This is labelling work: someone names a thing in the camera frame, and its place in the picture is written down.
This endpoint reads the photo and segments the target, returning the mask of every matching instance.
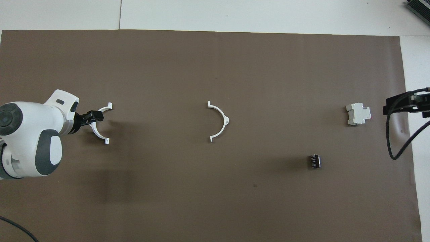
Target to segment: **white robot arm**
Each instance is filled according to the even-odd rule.
[[[62,156],[60,136],[103,120],[100,111],[77,114],[78,103],[76,96],[56,90],[44,104],[0,106],[0,180],[51,174]]]

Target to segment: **white floor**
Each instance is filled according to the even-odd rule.
[[[401,36],[406,89],[430,87],[430,27],[403,2],[0,0],[0,30],[120,28]],[[411,132],[425,122],[419,114],[410,115],[409,121]],[[424,242],[430,242],[429,143],[430,129],[412,143]]]

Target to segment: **white semicircular bracket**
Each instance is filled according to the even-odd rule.
[[[211,135],[211,142],[212,142],[213,138],[217,137],[218,135],[220,135],[224,131],[224,128],[228,124],[229,119],[227,116],[224,115],[224,112],[219,107],[211,105],[211,101],[208,101],[208,107],[211,109],[216,109],[219,113],[221,113],[221,115],[224,119],[224,124],[222,125],[221,130],[217,134]]]
[[[106,106],[106,107],[104,107],[104,108],[99,109],[99,111],[104,112],[104,111],[111,110],[111,109],[112,109],[112,103],[111,103],[111,102],[108,102],[108,103],[107,103],[107,106]],[[94,132],[94,134],[95,134],[97,137],[99,137],[100,139],[104,139],[104,143],[108,145],[108,144],[109,144],[109,138],[104,137],[103,135],[101,135],[101,134],[98,132],[98,130],[97,130],[97,122],[94,122],[94,123],[90,124],[90,126],[91,126],[92,131]]]

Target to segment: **cable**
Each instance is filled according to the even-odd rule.
[[[406,92],[405,94],[401,95],[400,97],[398,97],[393,104],[391,105],[391,107],[388,109],[387,112],[387,125],[386,125],[386,134],[387,134],[387,147],[388,147],[388,154],[390,154],[391,159],[393,160],[397,160],[402,153],[405,151],[405,149],[409,146],[409,144],[412,142],[412,140],[419,135],[419,133],[421,133],[421,131],[423,131],[425,128],[427,128],[430,125],[430,121],[428,121],[427,123],[425,123],[423,126],[421,126],[411,137],[409,137],[409,139],[406,141],[406,143],[402,146],[402,148],[399,150],[399,152],[397,153],[397,155],[393,156],[393,152],[391,151],[391,145],[390,145],[390,116],[393,113],[395,107],[397,106],[397,104],[403,100],[404,98],[410,96],[411,94],[414,93],[419,93],[419,92],[428,92],[429,88],[421,88],[421,89],[417,89],[414,91],[410,91],[410,92]]]
[[[23,226],[21,226],[21,225],[19,225],[19,224],[15,223],[15,222],[14,222],[14,221],[12,221],[12,220],[9,220],[9,219],[7,219],[7,218],[5,218],[5,217],[2,217],[2,216],[0,216],[0,220],[3,220],[3,221],[5,221],[5,222],[10,223],[11,225],[13,225],[13,226],[15,226],[15,227],[19,228],[19,229],[20,229],[20,230],[22,230],[24,233],[26,233],[28,236],[30,236],[30,237],[31,237],[35,242],[39,242],[39,240],[37,240],[37,238],[36,238],[32,233],[30,233],[30,231],[26,230]]]

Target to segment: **brown mat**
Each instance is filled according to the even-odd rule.
[[[398,37],[4,31],[0,78],[1,104],[114,104],[109,145],[83,127],[50,176],[0,182],[0,215],[40,241],[421,241],[412,149],[392,161],[385,143]],[[208,100],[230,118],[213,143]],[[349,127],[354,102],[373,119]],[[406,115],[392,124],[396,150]],[[26,238],[1,223],[0,239]]]

